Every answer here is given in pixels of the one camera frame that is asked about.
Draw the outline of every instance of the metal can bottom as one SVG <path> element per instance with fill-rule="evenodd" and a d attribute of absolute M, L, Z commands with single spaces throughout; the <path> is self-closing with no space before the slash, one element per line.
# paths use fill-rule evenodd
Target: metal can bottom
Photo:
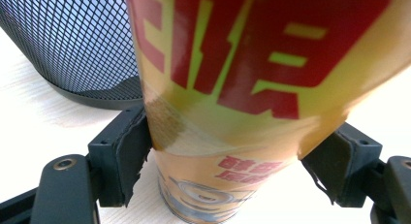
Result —
<path fill-rule="evenodd" d="M 172 214 L 186 223 L 220 224 L 220 223 L 225 223 L 226 221 L 230 220 L 232 217 L 234 217 L 237 214 L 236 210 L 232 210 L 232 212 L 230 212 L 230 215 L 220 216 L 218 218 L 219 220 L 212 220 L 214 216 L 211 213 L 190 209 L 186 205 L 179 202 L 175 197 L 173 197 L 173 195 L 166 188 L 166 184 L 164 183 L 164 180 L 162 178 L 163 177 L 160 174 L 158 178 L 158 189 L 160 191 L 161 198 L 163 199 L 167 208 L 172 212 Z"/>

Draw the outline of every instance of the black holder arm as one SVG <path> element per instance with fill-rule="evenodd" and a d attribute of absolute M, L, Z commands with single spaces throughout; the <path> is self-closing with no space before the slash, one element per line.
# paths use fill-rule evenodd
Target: black holder arm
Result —
<path fill-rule="evenodd" d="M 0 223 L 100 223 L 102 207 L 127 206 L 151 149 L 143 105 L 123 111 L 88 146 L 43 169 L 39 187 L 0 204 Z"/>
<path fill-rule="evenodd" d="M 343 208 L 374 206 L 373 224 L 411 223 L 411 158 L 379 160 L 382 145 L 344 123 L 301 160 L 316 185 Z"/>
<path fill-rule="evenodd" d="M 143 106 L 122 112 L 89 154 L 48 163 L 39 188 L 0 204 L 0 223 L 99 223 L 96 207 L 128 204 L 151 149 Z M 301 160 L 316 185 L 344 208 L 374 201 L 373 224 L 411 223 L 411 158 L 379 160 L 382 145 L 345 123 Z"/>

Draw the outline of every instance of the black mesh container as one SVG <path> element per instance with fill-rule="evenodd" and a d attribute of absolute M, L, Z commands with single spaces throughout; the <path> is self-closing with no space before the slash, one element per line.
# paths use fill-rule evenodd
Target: black mesh container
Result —
<path fill-rule="evenodd" d="M 0 0 L 0 26 L 64 96 L 114 110 L 142 100 L 125 0 Z"/>

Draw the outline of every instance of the white surface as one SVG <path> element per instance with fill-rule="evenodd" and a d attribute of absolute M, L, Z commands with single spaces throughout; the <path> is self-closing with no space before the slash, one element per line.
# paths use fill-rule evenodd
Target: white surface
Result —
<path fill-rule="evenodd" d="M 87 144 L 119 113 L 79 105 L 52 90 L 0 29 L 0 202 L 38 185 L 43 166 Z M 411 156 L 411 70 L 375 91 L 349 123 L 384 145 L 381 159 Z M 100 208 L 103 223 L 183 223 L 163 204 L 152 156 L 128 208 Z M 364 208 L 331 206 L 300 163 L 290 166 L 227 223 L 370 223 Z"/>

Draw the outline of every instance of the can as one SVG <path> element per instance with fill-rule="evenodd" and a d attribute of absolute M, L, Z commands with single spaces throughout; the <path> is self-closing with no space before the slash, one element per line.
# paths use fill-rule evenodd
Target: can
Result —
<path fill-rule="evenodd" d="M 411 0 L 126 1 L 160 192 L 187 222 L 233 216 L 411 59 Z"/>

